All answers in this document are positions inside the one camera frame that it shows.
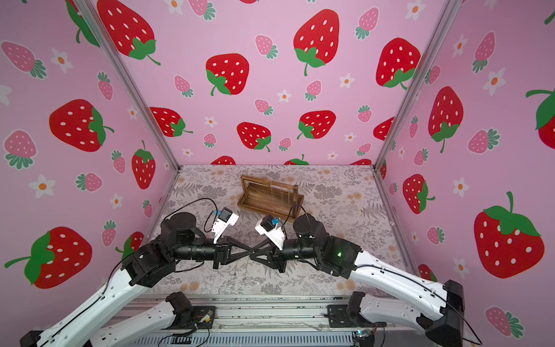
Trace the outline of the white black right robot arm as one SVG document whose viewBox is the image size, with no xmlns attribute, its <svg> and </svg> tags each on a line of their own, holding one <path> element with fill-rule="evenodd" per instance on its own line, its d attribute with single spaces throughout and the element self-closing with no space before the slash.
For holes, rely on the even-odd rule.
<svg viewBox="0 0 555 347">
<path fill-rule="evenodd" d="M 460 283 L 419 278 L 389 265 L 358 244 L 329 235 L 310 214 L 293 222 L 294 239 L 287 238 L 284 223 L 271 215 L 258 220 L 255 230 L 267 239 L 254 248 L 252 260 L 280 272 L 289 261 L 309 261 L 328 275 L 373 286 L 394 300 L 378 304 L 356 294 L 350 300 L 356 316 L 415 328 L 440 346 L 463 345 L 465 300 Z"/>
</svg>

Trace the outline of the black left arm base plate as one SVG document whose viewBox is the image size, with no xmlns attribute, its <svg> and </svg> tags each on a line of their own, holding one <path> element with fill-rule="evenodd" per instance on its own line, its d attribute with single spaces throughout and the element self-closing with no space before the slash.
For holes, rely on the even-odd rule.
<svg viewBox="0 0 555 347">
<path fill-rule="evenodd" d="M 165 330 L 211 329 L 215 319 L 216 306 L 200 306 L 187 309 L 172 319 Z"/>
</svg>

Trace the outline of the wooden jewelry display stand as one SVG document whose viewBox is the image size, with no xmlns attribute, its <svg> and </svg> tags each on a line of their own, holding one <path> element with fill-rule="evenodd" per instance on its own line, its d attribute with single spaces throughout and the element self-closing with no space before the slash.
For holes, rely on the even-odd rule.
<svg viewBox="0 0 555 347">
<path fill-rule="evenodd" d="M 238 201 L 242 209 L 261 215 L 273 215 L 283 221 L 295 220 L 304 203 L 299 185 L 241 175 L 243 193 Z"/>
</svg>

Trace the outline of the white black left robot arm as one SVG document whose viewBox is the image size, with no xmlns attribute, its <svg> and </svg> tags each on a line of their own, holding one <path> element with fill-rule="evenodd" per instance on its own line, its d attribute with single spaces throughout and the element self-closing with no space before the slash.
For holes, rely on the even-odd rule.
<svg viewBox="0 0 555 347">
<path fill-rule="evenodd" d="M 124 258 L 111 272 L 107 283 L 76 310 L 44 331 L 30 331 L 21 346 L 125 346 L 154 331 L 172 326 L 197 327 L 194 309 L 182 292 L 170 294 L 160 304 L 142 314 L 108 325 L 121 309 L 160 280 L 176 271 L 180 260 L 211 261 L 215 267 L 250 255 L 250 248 L 222 233 L 238 221 L 225 208 L 215 213 L 208 239 L 197 228 L 190 213 L 174 213 L 160 224 L 161 233 Z"/>
</svg>

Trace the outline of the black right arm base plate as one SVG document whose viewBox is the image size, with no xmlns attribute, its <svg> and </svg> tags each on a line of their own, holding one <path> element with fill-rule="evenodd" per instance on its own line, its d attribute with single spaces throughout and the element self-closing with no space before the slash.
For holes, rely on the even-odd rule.
<svg viewBox="0 0 555 347">
<path fill-rule="evenodd" d="M 325 317 L 331 328 L 386 328 L 386 322 L 370 322 L 360 314 L 350 313 L 346 304 L 331 304 L 327 306 Z"/>
</svg>

